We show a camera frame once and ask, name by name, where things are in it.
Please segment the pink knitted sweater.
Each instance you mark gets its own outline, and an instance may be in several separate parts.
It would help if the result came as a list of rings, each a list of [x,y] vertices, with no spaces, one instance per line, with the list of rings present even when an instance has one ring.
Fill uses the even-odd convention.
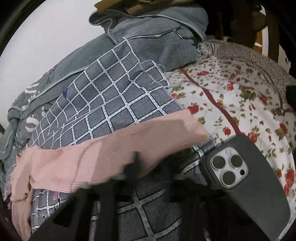
[[[134,152],[142,158],[144,175],[165,157],[208,139],[204,126],[189,110],[182,110],[73,146],[27,147],[17,154],[10,180],[13,225],[22,240],[29,239],[35,189],[71,193],[85,183],[103,183],[122,173]]]

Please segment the smartphone in dark case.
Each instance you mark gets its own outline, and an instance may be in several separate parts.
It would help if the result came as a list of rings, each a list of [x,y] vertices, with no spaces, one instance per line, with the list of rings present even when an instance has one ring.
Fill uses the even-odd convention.
[[[290,207],[273,169],[245,135],[236,135],[204,154],[201,172],[212,189],[222,190],[269,240],[290,219]]]

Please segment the floral white bedsheet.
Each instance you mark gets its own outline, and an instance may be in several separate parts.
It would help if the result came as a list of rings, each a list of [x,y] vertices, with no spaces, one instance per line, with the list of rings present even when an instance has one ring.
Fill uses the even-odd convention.
[[[280,65],[253,49],[219,40],[199,45],[193,63],[166,73],[172,97],[216,143],[249,137],[272,167],[295,221],[295,112],[285,98],[295,85]]]

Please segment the grey checked star bedsheet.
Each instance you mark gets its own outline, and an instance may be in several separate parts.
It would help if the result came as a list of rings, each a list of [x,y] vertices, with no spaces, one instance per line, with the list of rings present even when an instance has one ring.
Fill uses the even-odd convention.
[[[212,144],[243,133],[266,150],[270,99],[258,68],[264,57],[233,43],[200,47],[197,62],[168,73],[152,61],[135,61],[131,67],[117,61],[118,75],[95,75],[100,59],[64,79],[31,85],[9,110],[10,125],[1,139],[7,178],[28,145],[75,145],[182,108],[205,127]]]

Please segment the grey-green floral blanket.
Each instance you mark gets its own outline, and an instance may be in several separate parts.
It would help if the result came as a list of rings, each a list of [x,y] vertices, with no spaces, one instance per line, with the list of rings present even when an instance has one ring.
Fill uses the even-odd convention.
[[[26,145],[57,149],[100,137],[179,108],[165,72],[197,60],[208,15],[173,6],[140,16],[118,10],[89,19],[104,33],[61,60],[25,89],[8,111],[1,137],[1,189]]]

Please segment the olive brown garment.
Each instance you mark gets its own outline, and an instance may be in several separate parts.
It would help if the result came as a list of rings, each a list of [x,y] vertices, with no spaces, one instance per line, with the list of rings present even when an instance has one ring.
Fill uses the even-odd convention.
[[[126,11],[129,15],[138,15],[155,9],[163,9],[171,6],[184,5],[192,1],[175,0],[175,1],[120,1],[120,0],[102,0],[94,6],[99,13],[107,9],[116,9]]]

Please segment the wooden door frame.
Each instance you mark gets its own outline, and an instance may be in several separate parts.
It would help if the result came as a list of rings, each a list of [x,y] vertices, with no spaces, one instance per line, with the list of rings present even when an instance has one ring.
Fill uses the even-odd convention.
[[[256,34],[253,49],[273,61],[278,62],[280,43],[278,37],[278,24],[273,15],[264,6],[260,12],[266,16],[266,27]]]

